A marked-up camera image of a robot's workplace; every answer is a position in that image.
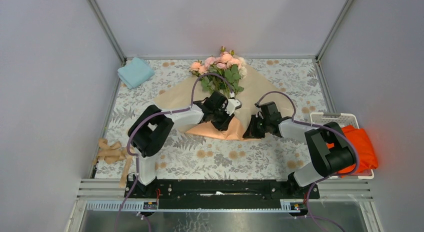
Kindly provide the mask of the pile of fake flowers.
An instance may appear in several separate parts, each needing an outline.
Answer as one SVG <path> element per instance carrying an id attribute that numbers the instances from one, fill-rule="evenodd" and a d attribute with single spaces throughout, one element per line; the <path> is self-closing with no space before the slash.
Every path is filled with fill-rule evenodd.
<path id="1" fill-rule="evenodd" d="M 241 81 L 247 77 L 247 63 L 244 58 L 236 56 L 234 50 L 227 50 L 224 46 L 218 56 L 196 60 L 188 71 L 200 78 L 204 91 L 219 91 L 229 98 L 231 93 L 237 95 L 245 90 Z"/>

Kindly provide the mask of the peach wrapping paper sheet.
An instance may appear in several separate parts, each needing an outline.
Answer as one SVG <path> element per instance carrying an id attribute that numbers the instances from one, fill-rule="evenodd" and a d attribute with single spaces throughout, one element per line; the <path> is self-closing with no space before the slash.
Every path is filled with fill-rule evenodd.
<path id="1" fill-rule="evenodd" d="M 244 90 L 235 96 L 236 99 L 242 102 L 242 107 L 236 110 L 235 116 L 230 121 L 227 130 L 219 131 L 211 122 L 198 125 L 184 125 L 177 129 L 187 134 L 213 139 L 243 141 L 243 134 L 246 132 L 251 121 L 251 115 L 256 114 L 258 111 L 255 103 L 257 103 L 264 94 L 271 91 L 274 93 L 268 94 L 259 103 L 275 102 L 282 117 L 292 116 L 294 109 L 289 99 L 279 94 L 280 90 L 250 65 L 247 65 L 246 68 L 247 75 L 240 82 Z M 158 95 L 154 99 L 154 103 L 161 109 L 172 110 L 186 108 L 191 102 L 192 88 L 196 79 L 196 76 L 190 75 L 174 87 Z"/>

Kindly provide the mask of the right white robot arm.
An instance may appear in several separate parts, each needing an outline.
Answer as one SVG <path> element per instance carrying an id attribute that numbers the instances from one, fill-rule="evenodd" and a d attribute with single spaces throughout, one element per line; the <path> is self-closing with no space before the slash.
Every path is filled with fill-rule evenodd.
<path id="1" fill-rule="evenodd" d="M 243 138 L 262 139 L 270 134 L 307 145 L 310 162 L 287 178 L 286 190 L 291 197 L 299 198 L 307 191 L 307 186 L 350 166 L 356 167 L 358 152 L 338 123 L 320 125 L 283 117 L 274 102 L 257 103 L 256 107 L 259 110 L 251 116 Z"/>

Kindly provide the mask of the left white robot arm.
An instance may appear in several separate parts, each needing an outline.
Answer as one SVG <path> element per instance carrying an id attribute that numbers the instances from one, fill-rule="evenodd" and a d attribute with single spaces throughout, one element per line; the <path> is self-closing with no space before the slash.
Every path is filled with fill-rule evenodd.
<path id="1" fill-rule="evenodd" d="M 242 102 L 226 98 L 215 91 L 203 100 L 192 101 L 187 108 L 162 110 L 155 104 L 148 106 L 128 131 L 129 152 L 136 157 L 136 191 L 144 198 L 155 192 L 157 155 L 174 128 L 211 123 L 218 131 L 226 131 L 235 111 Z"/>

